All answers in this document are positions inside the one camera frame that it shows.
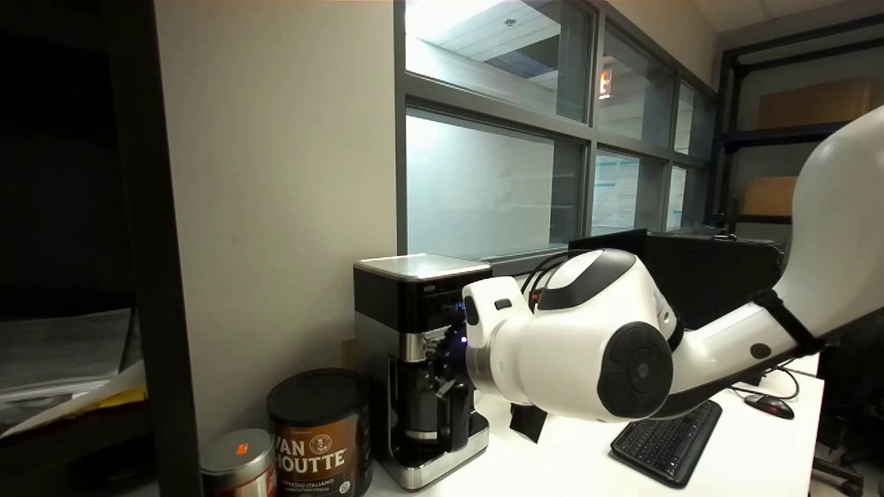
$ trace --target wall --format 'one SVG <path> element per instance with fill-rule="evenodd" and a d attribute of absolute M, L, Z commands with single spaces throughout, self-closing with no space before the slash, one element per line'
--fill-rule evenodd
<path fill-rule="evenodd" d="M 341 361 L 394 255 L 390 0 L 158 0 L 198 436 Z"/>
<path fill-rule="evenodd" d="M 713 86 L 717 32 L 690 0 L 608 0 L 667 56 Z"/>

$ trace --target white robotic arm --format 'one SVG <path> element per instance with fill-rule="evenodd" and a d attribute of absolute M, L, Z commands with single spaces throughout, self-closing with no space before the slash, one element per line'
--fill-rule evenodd
<path fill-rule="evenodd" d="M 672 340 L 638 256 L 562 262 L 529 309 L 514 278 L 463 288 L 466 368 L 511 402 L 589 420 L 667 416 L 884 307 L 884 107 L 829 135 L 792 194 L 792 248 L 768 299 Z"/>

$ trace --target window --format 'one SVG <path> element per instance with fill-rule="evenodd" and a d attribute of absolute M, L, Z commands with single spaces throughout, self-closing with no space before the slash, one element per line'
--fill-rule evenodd
<path fill-rule="evenodd" d="M 713 104 L 692 86 L 678 86 L 673 153 L 707 158 L 713 146 Z"/>
<path fill-rule="evenodd" d="M 405 68 L 583 121 L 589 16 L 560 0 L 412 0 Z"/>
<path fill-rule="evenodd" d="M 608 2 L 399 6 L 399 252 L 503 262 L 702 217 L 713 95 Z"/>
<path fill-rule="evenodd" d="M 667 198 L 665 198 L 665 231 L 673 231 L 684 223 L 684 188 L 688 188 L 688 172 L 678 165 L 672 165 Z"/>
<path fill-rule="evenodd" d="M 673 72 L 616 28 L 604 32 L 598 130 L 667 146 Z"/>
<path fill-rule="evenodd" d="M 589 234 L 656 228 L 661 182 L 662 165 L 656 161 L 598 150 Z"/>
<path fill-rule="evenodd" d="M 549 248 L 551 142 L 408 114 L 408 252 L 498 260 Z"/>

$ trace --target coffee maker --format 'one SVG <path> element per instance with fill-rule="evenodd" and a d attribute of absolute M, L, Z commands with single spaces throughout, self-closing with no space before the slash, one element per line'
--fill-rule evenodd
<path fill-rule="evenodd" d="M 357 350 L 373 382 L 373 455 L 404 489 L 422 489 L 488 445 L 466 379 L 460 288 L 486 262 L 433 255 L 359 260 Z"/>

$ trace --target cardboard box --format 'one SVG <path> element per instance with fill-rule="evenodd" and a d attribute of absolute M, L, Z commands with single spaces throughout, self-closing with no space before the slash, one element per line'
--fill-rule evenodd
<path fill-rule="evenodd" d="M 794 176 L 756 176 L 741 202 L 741 215 L 792 215 Z"/>
<path fill-rule="evenodd" d="M 756 125 L 763 130 L 844 125 L 879 104 L 882 86 L 876 81 L 835 81 L 824 86 L 765 95 L 756 107 Z"/>

